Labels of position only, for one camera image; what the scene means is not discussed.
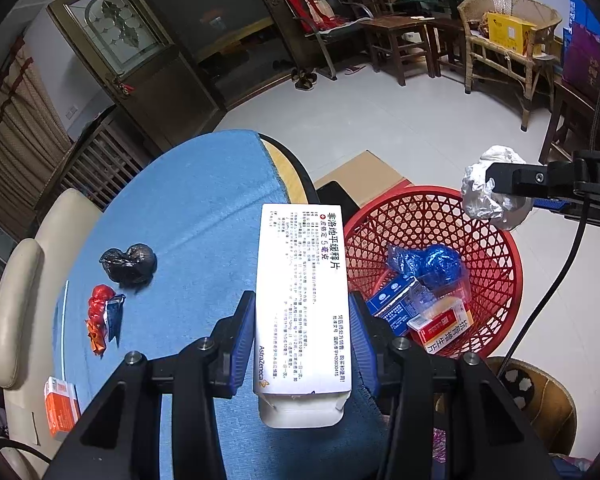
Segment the red yellow medicine box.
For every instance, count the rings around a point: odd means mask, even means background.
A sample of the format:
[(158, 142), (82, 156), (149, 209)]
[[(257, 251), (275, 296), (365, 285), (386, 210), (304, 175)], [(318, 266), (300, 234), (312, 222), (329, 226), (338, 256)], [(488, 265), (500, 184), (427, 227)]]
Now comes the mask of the red yellow medicine box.
[(455, 296), (439, 299), (428, 310), (407, 322), (416, 340), (429, 354), (446, 348), (474, 324), (474, 318), (463, 300)]

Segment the blue white medicine box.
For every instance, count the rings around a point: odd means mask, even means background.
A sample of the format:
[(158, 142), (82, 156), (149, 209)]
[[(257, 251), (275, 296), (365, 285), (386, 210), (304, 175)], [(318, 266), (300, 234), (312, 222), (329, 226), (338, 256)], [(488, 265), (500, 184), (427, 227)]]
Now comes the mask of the blue white medicine box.
[(366, 301), (376, 318), (385, 320), (396, 336), (408, 332), (408, 322), (437, 301), (432, 291), (413, 275), (398, 275)]

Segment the white long medicine box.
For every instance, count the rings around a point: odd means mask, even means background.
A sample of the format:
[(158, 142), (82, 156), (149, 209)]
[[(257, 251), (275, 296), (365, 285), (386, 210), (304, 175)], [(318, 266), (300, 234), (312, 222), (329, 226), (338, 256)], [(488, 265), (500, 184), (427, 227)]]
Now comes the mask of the white long medicine box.
[(256, 289), (253, 391), (274, 429), (335, 426), (352, 391), (341, 209), (265, 204)]

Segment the white plastic bag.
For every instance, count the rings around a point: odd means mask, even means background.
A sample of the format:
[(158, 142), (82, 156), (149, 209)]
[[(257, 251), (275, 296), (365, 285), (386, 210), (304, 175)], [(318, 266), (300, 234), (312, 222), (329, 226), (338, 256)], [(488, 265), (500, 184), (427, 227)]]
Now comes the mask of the white plastic bag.
[(460, 186), (463, 209), (469, 218), (484, 220), (503, 231), (511, 231), (527, 218), (532, 200), (500, 194), (494, 191), (493, 179), (486, 177), (494, 162), (524, 164), (524, 160), (508, 146), (493, 145), (478, 159), (467, 166)]

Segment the blue plastic bag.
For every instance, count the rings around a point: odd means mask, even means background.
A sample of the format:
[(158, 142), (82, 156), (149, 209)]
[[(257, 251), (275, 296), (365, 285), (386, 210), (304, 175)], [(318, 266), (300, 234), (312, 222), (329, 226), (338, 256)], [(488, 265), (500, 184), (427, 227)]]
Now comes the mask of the blue plastic bag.
[(455, 284), (465, 274), (460, 254), (441, 244), (424, 249), (389, 245), (387, 266), (397, 274), (413, 275), (429, 289)]

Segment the blue foil snack wrapper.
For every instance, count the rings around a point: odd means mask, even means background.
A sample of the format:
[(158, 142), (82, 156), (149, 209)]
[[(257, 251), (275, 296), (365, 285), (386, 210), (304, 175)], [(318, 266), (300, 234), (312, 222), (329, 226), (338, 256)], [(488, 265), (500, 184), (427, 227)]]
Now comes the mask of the blue foil snack wrapper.
[(124, 303), (125, 296), (123, 294), (114, 295), (106, 302), (105, 307), (104, 321), (108, 341), (114, 341), (117, 346), (120, 344)]

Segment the orange wrapper bundle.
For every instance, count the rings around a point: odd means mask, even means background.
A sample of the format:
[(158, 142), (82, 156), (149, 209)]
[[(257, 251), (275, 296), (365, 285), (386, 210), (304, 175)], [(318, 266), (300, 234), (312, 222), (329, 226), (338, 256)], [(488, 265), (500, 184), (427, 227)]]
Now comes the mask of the orange wrapper bundle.
[(107, 349), (105, 325), (93, 320), (86, 320), (85, 324), (92, 352), (95, 356), (103, 356)]

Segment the black plastic bag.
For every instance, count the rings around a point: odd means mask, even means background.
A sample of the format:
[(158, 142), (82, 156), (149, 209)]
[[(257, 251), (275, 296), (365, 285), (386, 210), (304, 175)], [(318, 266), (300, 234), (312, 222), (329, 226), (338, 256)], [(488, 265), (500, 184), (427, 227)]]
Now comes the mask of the black plastic bag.
[(158, 259), (147, 245), (138, 243), (125, 252), (119, 248), (109, 248), (100, 258), (110, 281), (122, 288), (135, 288), (148, 284), (157, 270)]

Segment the red plastic bag ball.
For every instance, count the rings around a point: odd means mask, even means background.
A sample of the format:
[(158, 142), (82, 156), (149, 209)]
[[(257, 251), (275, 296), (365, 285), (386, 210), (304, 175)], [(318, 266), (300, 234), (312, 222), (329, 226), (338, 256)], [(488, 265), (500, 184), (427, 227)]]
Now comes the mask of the red plastic bag ball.
[(87, 301), (87, 316), (91, 324), (99, 330), (105, 326), (104, 313), (106, 303), (114, 298), (116, 293), (108, 285), (97, 285), (92, 290), (90, 299)]

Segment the blue tablecloth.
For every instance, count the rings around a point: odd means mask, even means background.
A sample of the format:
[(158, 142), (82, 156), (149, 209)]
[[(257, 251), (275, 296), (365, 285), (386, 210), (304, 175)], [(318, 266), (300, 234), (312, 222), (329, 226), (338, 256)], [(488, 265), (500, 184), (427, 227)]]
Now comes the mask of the blue tablecloth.
[[(197, 136), (164, 153), (111, 202), (70, 271), (66, 313), (66, 379), (86, 408), (132, 350), (170, 356), (211, 333), (254, 289), (261, 210), (287, 193), (260, 136), (225, 130)], [(142, 243), (157, 256), (150, 283), (125, 295), (120, 344), (95, 356), (87, 337), (87, 301), (108, 280), (100, 256)], [(54, 375), (60, 377), (60, 318), (53, 325)], [(261, 422), (245, 382), (215, 401), (216, 421), (232, 479), (368, 479), (378, 468), (387, 427), (355, 380), (337, 425), (272, 429)]]

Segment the white thin stick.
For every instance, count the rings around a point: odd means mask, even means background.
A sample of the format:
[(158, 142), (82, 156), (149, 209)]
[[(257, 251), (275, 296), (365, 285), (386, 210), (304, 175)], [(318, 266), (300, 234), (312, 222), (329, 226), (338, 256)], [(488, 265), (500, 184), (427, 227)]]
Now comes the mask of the white thin stick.
[(66, 313), (69, 296), (69, 280), (65, 281), (64, 294), (62, 295), (61, 318), (60, 318), (60, 377), (63, 382), (66, 379)]

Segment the orange white carton box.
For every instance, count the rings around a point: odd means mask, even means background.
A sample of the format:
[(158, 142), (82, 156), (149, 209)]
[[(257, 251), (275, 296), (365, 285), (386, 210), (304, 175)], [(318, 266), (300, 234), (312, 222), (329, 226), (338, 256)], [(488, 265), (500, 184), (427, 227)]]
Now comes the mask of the orange white carton box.
[(76, 386), (50, 376), (44, 384), (43, 394), (50, 436), (56, 441), (63, 441), (81, 416)]

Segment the red plastic waste basket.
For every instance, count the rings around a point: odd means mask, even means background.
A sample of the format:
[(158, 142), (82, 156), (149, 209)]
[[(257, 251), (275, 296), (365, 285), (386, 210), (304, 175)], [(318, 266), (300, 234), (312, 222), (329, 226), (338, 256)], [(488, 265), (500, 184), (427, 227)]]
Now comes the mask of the red plastic waste basket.
[(441, 350), (486, 358), (521, 305), (522, 263), (513, 237), (468, 217), (457, 190), (401, 185), (362, 207), (344, 227), (349, 288), (370, 299), (399, 274), (430, 292), (460, 297), (472, 324)]

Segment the yellow cardboard box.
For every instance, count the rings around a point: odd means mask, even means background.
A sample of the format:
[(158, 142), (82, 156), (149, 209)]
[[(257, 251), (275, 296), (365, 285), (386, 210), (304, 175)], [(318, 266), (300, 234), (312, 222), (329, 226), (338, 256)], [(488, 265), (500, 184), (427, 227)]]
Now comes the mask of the yellow cardboard box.
[(489, 12), (486, 14), (489, 39), (499, 46), (518, 54), (527, 53), (530, 32), (534, 25), (516, 16)]

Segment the flat cardboard sheet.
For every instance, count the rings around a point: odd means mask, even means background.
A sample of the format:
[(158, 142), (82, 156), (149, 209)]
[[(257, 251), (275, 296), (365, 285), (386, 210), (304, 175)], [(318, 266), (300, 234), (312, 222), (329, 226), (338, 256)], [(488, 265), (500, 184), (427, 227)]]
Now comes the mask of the flat cardboard sheet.
[(325, 174), (314, 182), (314, 186), (321, 188), (332, 181), (337, 182), (359, 207), (395, 188), (412, 184), (369, 150)]

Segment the cream leather sofa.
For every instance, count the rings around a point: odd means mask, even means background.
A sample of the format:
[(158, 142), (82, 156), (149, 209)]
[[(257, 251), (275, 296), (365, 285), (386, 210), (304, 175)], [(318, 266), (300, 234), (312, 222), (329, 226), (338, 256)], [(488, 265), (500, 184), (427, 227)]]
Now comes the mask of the cream leather sofa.
[(10, 255), (0, 281), (0, 387), (9, 439), (52, 458), (43, 388), (54, 374), (53, 320), (87, 237), (102, 212), (80, 192), (62, 192), (35, 236)]

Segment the wooden crib railing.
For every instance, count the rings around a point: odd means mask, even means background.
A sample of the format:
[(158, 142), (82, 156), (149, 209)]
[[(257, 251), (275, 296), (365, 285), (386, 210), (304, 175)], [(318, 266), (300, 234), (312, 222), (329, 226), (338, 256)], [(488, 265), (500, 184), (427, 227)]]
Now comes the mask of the wooden crib railing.
[(148, 139), (117, 105), (111, 105), (87, 124), (61, 159), (34, 206), (42, 221), (61, 193), (80, 192), (100, 211), (155, 158)]

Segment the dark wooden stool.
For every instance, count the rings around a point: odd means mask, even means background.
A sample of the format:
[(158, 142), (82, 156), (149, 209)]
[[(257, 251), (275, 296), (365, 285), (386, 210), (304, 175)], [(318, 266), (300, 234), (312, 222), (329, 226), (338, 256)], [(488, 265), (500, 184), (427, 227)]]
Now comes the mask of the dark wooden stool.
[(383, 15), (364, 21), (370, 64), (375, 73), (380, 72), (381, 59), (393, 66), (396, 80), (405, 86), (405, 66), (424, 58), (430, 78), (436, 78), (436, 63), (430, 46), (428, 18), (410, 18), (402, 15)]

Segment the beige striped curtain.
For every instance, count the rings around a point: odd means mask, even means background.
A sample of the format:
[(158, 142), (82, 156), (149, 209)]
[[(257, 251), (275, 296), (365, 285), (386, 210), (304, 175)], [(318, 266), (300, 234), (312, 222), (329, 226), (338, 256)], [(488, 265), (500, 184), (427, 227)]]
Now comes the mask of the beige striped curtain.
[(72, 141), (18, 37), (0, 69), (0, 228), (27, 235), (35, 206)]

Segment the pair of slippers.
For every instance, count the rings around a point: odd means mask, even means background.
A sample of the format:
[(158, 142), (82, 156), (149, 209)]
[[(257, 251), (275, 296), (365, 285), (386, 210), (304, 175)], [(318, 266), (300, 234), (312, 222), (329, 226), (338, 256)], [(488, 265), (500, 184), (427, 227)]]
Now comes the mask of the pair of slippers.
[(294, 68), (290, 76), (291, 80), (294, 82), (294, 88), (301, 91), (312, 90), (317, 82), (317, 74), (310, 70)]

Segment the chair with red clothes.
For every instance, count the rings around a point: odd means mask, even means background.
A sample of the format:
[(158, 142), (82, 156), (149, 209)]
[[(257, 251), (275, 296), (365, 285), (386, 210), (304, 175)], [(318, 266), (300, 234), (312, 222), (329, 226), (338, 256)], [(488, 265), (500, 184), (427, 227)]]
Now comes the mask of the chair with red clothes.
[(330, 80), (337, 79), (337, 71), (329, 53), (328, 45), (362, 29), (364, 23), (374, 18), (372, 11), (362, 3), (350, 3), (353, 10), (360, 10), (360, 18), (345, 18), (338, 15), (327, 0), (284, 0), (292, 17), (300, 24), (303, 37), (314, 40), (326, 62), (320, 74)]

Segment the open glass panel door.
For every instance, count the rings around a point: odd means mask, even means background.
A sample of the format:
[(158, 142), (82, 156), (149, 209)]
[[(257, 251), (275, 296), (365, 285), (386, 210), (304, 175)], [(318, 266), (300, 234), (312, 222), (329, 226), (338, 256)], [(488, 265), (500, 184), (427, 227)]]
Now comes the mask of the open glass panel door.
[(213, 130), (225, 115), (147, 0), (54, 0), (47, 11), (85, 68), (157, 150)]

